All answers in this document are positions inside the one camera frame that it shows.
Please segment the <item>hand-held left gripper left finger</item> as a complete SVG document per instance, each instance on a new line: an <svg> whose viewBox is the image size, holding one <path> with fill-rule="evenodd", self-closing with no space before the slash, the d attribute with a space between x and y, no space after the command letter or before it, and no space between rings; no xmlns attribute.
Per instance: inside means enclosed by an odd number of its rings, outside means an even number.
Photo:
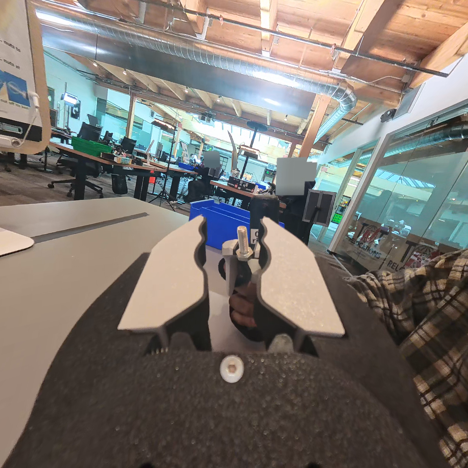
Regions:
<svg viewBox="0 0 468 468"><path fill-rule="evenodd" d="M209 288L204 270L207 221L199 215L151 250L117 326L153 333L163 347L185 333L199 351L211 351Z"/></svg>

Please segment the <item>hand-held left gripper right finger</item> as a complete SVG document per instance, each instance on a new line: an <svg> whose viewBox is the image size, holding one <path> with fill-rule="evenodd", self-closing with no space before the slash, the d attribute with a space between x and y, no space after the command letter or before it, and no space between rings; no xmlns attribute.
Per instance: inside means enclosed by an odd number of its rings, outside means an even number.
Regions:
<svg viewBox="0 0 468 468"><path fill-rule="evenodd" d="M269 218L259 231L260 271L256 280L255 324L270 348L285 335L294 351L312 351L312 337L342 338L345 329L315 255Z"/></svg>

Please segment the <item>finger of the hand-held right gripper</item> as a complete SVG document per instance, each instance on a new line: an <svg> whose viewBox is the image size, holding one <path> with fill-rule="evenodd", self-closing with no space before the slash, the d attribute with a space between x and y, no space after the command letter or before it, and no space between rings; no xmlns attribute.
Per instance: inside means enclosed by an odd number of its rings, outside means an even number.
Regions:
<svg viewBox="0 0 468 468"><path fill-rule="evenodd" d="M260 266L260 251L261 251L261 245L260 244L255 244L254 250L253 250L253 256L249 259L249 268L251 272L251 278L250 282L252 284L257 284L259 280L259 276L261 274L262 268Z"/></svg>
<svg viewBox="0 0 468 468"><path fill-rule="evenodd" d="M230 297L235 289L235 282L238 275L239 259L237 250L239 247L238 240L230 240L223 243L221 252L225 260L225 281L226 293Z"/></svg>

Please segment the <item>blue plastic bin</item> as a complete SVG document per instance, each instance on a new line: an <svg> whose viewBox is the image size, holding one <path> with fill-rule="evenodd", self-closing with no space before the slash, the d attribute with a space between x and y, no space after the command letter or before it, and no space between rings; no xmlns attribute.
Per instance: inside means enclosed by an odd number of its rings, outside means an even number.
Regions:
<svg viewBox="0 0 468 468"><path fill-rule="evenodd" d="M206 244L208 246L221 250L224 242L237 239L237 228L243 225L248 231L250 247L255 247L259 228L255 226L253 233L250 232L249 209L216 203L213 199L192 202L189 220L199 215L205 217L207 221Z"/></svg>

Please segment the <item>person's right forearm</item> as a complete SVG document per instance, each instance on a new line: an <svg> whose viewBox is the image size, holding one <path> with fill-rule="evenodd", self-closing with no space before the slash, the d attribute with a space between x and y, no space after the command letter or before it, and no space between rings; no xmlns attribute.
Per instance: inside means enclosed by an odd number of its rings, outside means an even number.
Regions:
<svg viewBox="0 0 468 468"><path fill-rule="evenodd" d="M451 467L468 465L468 251L398 272L347 279L414 373L420 402Z"/></svg>

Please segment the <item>person's right hand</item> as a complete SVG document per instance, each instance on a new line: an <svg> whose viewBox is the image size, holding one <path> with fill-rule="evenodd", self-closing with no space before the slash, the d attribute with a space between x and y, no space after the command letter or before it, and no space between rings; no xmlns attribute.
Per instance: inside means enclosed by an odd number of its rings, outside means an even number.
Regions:
<svg viewBox="0 0 468 468"><path fill-rule="evenodd" d="M256 328L254 321L254 303L256 284L249 282L234 289L229 297L229 314L232 323L247 329Z"/></svg>

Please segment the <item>wooden office desk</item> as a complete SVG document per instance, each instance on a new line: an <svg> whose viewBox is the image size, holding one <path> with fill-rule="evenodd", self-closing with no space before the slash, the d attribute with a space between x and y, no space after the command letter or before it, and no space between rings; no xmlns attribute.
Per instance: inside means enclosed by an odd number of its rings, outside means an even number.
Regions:
<svg viewBox="0 0 468 468"><path fill-rule="evenodd" d="M238 206L241 209L247 210L249 208L250 200L255 195L274 195L272 185L264 187L263 185L246 181L243 179L236 179L230 177L227 182L225 181L211 181L210 185L215 188L215 194L219 198L224 198L226 203L232 198L232 206L235 205L236 200L240 200L241 204Z"/></svg>
<svg viewBox="0 0 468 468"><path fill-rule="evenodd" d="M147 201L148 187L150 177L156 176L156 173L165 173L167 169L160 167L138 166L134 164L125 165L114 160L108 160L102 157L97 157L97 161L102 168L111 175L131 175L136 176L136 185L133 196L143 202Z"/></svg>

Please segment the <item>grey panel on stand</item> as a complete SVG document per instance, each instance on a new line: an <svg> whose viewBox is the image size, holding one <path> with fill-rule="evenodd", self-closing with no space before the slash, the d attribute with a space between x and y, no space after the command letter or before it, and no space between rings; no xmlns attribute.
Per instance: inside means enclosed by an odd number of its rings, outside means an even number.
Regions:
<svg viewBox="0 0 468 468"><path fill-rule="evenodd" d="M336 192L309 189L302 221L309 225L328 227L334 213L335 200Z"/></svg>

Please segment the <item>black office chair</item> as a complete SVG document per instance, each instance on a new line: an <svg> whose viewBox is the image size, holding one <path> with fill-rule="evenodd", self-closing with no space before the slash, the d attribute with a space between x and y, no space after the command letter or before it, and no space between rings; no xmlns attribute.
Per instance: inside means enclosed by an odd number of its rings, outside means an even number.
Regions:
<svg viewBox="0 0 468 468"><path fill-rule="evenodd" d="M48 187L53 189L56 184L70 184L67 196L73 200L84 200L86 188L93 190L99 198L104 198L102 187L89 180L89 177L100 175L101 164L97 161L97 157L73 149L70 145L71 140L72 135L69 132L51 127L48 148L58 152L57 170L61 172L63 169L68 169L71 178L51 181Z"/></svg>

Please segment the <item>green plastic crate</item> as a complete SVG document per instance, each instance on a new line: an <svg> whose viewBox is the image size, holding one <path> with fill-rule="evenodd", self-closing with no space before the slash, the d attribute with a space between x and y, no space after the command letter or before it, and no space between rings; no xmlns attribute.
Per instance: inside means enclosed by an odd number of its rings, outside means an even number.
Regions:
<svg viewBox="0 0 468 468"><path fill-rule="evenodd" d="M106 144L82 139L79 137L73 136L71 142L74 150L95 157L100 157L102 153L111 154L113 151L112 147Z"/></svg>

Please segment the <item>printed instruction sheet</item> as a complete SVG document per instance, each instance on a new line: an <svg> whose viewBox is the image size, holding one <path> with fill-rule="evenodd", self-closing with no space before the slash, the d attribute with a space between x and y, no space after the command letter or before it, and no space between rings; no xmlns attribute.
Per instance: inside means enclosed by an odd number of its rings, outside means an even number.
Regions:
<svg viewBox="0 0 468 468"><path fill-rule="evenodd" d="M22 137L29 125L41 125L32 60L27 3L0 2L1 134Z"/></svg>

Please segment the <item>silver ventilation duct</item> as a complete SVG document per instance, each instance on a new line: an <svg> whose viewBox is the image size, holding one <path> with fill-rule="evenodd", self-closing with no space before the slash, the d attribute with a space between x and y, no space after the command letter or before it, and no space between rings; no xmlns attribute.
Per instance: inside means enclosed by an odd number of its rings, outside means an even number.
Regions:
<svg viewBox="0 0 468 468"><path fill-rule="evenodd" d="M354 110L351 85L282 63L216 52L205 44L159 38L129 25L37 6L44 45L149 77L209 92L267 110L306 118L316 96L337 107L332 122Z"/></svg>

